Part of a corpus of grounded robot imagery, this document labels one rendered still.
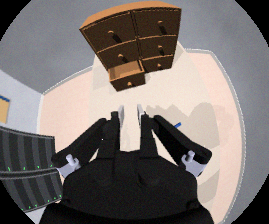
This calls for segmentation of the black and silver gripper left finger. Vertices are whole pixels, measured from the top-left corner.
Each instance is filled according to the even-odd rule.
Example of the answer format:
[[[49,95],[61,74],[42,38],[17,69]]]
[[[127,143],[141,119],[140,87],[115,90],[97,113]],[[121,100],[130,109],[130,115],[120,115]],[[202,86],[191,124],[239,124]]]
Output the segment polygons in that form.
[[[52,163],[64,179],[87,164],[98,150],[90,168],[90,175],[99,186],[112,184],[115,174],[115,155],[116,150],[120,150],[120,130],[122,130],[124,117],[124,105],[120,105],[117,111],[111,112],[110,120],[100,118],[68,147],[51,157]]]

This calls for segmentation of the brown wooden chest of drawers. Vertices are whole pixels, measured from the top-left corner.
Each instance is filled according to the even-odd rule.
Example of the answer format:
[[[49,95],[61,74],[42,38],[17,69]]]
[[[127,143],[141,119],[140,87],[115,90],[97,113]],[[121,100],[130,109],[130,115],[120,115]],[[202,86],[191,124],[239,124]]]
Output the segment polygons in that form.
[[[145,2],[147,2],[148,4],[145,3]],[[107,70],[107,72],[108,72],[108,69],[110,69],[110,68],[113,68],[113,67],[116,67],[116,66],[119,66],[119,65],[122,65],[122,64],[126,64],[126,63],[129,63],[129,62],[137,61],[137,60],[140,60],[142,66],[143,66],[142,59],[145,59],[145,58],[142,58],[142,56],[141,56],[141,49],[140,49],[139,38],[150,37],[150,36],[158,36],[158,35],[176,35],[176,42],[175,42],[175,47],[174,47],[174,53],[170,53],[170,54],[173,54],[173,58],[172,58],[172,63],[171,63],[170,69],[172,68],[172,64],[173,64],[173,60],[174,60],[174,55],[175,55],[175,50],[176,50],[176,46],[177,46],[177,40],[178,40],[178,34],[179,34],[179,28],[180,28],[180,20],[181,20],[181,11],[182,11],[182,8],[179,8],[179,7],[174,6],[174,5],[172,6],[171,4],[168,4],[168,3],[165,3],[165,2],[163,3],[161,1],[158,1],[158,2],[157,1],[153,1],[155,4],[153,2],[151,2],[151,1],[145,1],[145,2],[142,1],[142,2],[128,3],[128,4],[136,4],[136,5],[123,4],[123,5],[115,6],[112,9],[109,8],[110,10],[109,9],[106,9],[103,12],[101,11],[102,13],[99,12],[99,13],[94,14],[93,16],[92,15],[89,16],[86,19],[86,21],[82,24],[82,26],[80,27],[80,29],[79,29],[80,32],[82,33],[82,35],[84,36],[84,38],[86,39],[86,41],[88,42],[88,44],[90,45],[90,47],[92,48],[92,50],[94,51],[94,53],[96,54],[96,56],[98,57],[98,59],[100,60],[100,62],[102,63],[102,65],[104,66],[104,68]],[[127,5],[127,6],[124,6],[124,5]],[[138,32],[137,32],[137,27],[136,27],[136,22],[135,22],[135,17],[134,17],[133,11],[143,10],[143,9],[176,9],[176,10],[178,10],[179,11],[179,20],[178,20],[177,33],[155,34],[155,35],[148,35],[148,36],[139,37],[138,36]],[[114,16],[114,15],[118,15],[118,14],[121,14],[121,13],[126,13],[126,12],[130,12],[130,14],[131,14],[131,18],[132,18],[132,22],[133,22],[133,26],[134,26],[134,30],[135,30],[135,34],[136,34],[136,38],[132,38],[132,39],[128,39],[128,40],[125,40],[125,41],[121,41],[121,42],[118,42],[118,43],[109,45],[107,47],[104,47],[104,48],[99,49],[99,50],[96,51],[94,49],[93,45],[91,44],[91,42],[89,41],[89,39],[87,38],[87,36],[85,35],[85,33],[83,31],[84,28],[86,28],[87,26],[89,26],[91,24],[94,24],[94,23],[96,23],[96,22],[98,22],[100,20],[106,19],[106,18],[111,17],[111,16]],[[119,43],[123,43],[123,42],[126,42],[126,41],[130,41],[130,40],[134,40],[134,39],[137,40],[137,45],[138,45],[138,51],[139,51],[140,59],[129,61],[129,62],[126,62],[126,63],[122,63],[122,64],[119,64],[119,65],[116,65],[116,66],[113,66],[113,67],[110,67],[110,68],[107,69],[107,67],[105,66],[104,62],[102,61],[102,59],[100,58],[100,56],[98,55],[97,52],[100,51],[100,50],[103,50],[105,48],[108,48],[110,46],[113,46],[113,45],[116,45],[116,44],[119,44]]]

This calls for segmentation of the brown wooden drawer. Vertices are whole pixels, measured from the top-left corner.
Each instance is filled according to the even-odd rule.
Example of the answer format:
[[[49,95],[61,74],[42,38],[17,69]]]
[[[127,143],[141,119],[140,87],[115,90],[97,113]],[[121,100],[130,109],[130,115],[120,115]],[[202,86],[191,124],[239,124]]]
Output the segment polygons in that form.
[[[119,43],[112,47],[110,46],[97,53],[107,69],[122,63],[140,59],[136,39],[121,44]]]
[[[112,16],[112,18],[108,17],[84,28],[85,35],[96,51],[121,41],[136,38],[131,14],[126,13]]]
[[[145,9],[133,11],[138,36],[177,33],[179,11],[175,9]]]
[[[140,69],[139,62],[143,71]],[[109,82],[117,92],[146,84],[145,72],[140,60],[139,62],[137,60],[108,69]]]
[[[154,71],[170,69],[172,63],[173,54],[162,55],[156,57],[150,57],[142,59],[143,69],[145,73],[150,73]],[[157,68],[158,67],[158,68]]]
[[[162,54],[170,54],[174,53],[176,35],[158,35],[147,38],[144,37],[141,39],[139,38],[139,42],[142,58]]]

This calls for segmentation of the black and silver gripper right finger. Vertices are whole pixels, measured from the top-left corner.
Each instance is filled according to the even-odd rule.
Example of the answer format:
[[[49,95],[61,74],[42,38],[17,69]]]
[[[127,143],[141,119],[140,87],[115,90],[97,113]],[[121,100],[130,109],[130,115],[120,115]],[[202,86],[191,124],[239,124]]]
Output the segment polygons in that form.
[[[190,140],[162,116],[150,118],[141,104],[137,104],[137,113],[141,129],[138,173],[143,186],[157,185],[162,176],[161,160],[152,130],[179,167],[192,173],[195,178],[201,175],[212,157],[209,149]]]

